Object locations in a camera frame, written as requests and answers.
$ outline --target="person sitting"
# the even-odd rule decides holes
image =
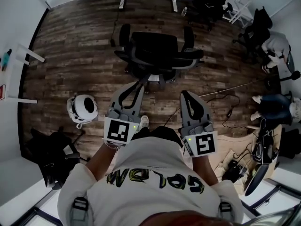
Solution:
[[[218,181],[208,156],[192,158],[190,169],[184,163],[179,147],[182,142],[176,132],[163,126],[150,131],[148,125],[144,115],[139,132],[127,146],[119,149],[103,144],[86,165],[74,167],[58,198],[62,224],[240,225],[243,206],[233,183]],[[115,168],[106,175],[117,150]],[[75,201],[79,194],[86,199]],[[81,212],[71,212],[72,204]]]
[[[301,121],[301,100],[293,97],[291,102],[281,94],[267,96],[253,96],[252,99],[261,105],[260,112],[256,111],[251,115],[250,120],[265,118],[267,120],[289,120],[292,122]]]
[[[269,56],[271,61],[263,65],[265,73],[270,73],[270,69],[281,63],[281,59],[287,63],[287,58],[291,52],[291,47],[286,36],[280,32],[270,31],[270,37],[261,46],[262,50]]]

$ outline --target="white sneaker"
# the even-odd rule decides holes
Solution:
[[[258,111],[256,111],[253,115],[251,115],[250,120],[254,121],[260,117],[261,117],[261,114]]]
[[[147,115],[143,115],[141,117],[140,124],[138,126],[138,129],[136,130],[136,133],[138,133],[143,127],[148,127],[149,126],[149,118]]]
[[[262,100],[262,96],[252,96],[253,101],[257,102],[257,103],[261,103]]]

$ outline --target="shoulder strap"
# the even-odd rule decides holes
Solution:
[[[70,226],[92,226],[93,214],[87,195],[74,199],[70,210]]]
[[[220,206],[219,206],[219,214],[220,217],[230,221],[230,222],[234,222],[234,212],[232,210],[232,207],[230,205],[230,203],[228,202],[221,202]]]

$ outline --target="white t-shirt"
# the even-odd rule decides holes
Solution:
[[[293,97],[293,102],[290,104],[290,113],[293,117],[293,122],[301,121],[301,100]]]
[[[61,189],[58,213],[64,225],[74,199],[87,192],[97,226],[138,226],[161,212],[193,210],[218,215],[223,201],[231,204],[235,221],[243,206],[231,181],[208,186],[188,168],[176,142],[146,137],[119,149],[111,174],[96,181],[90,170],[77,164]]]

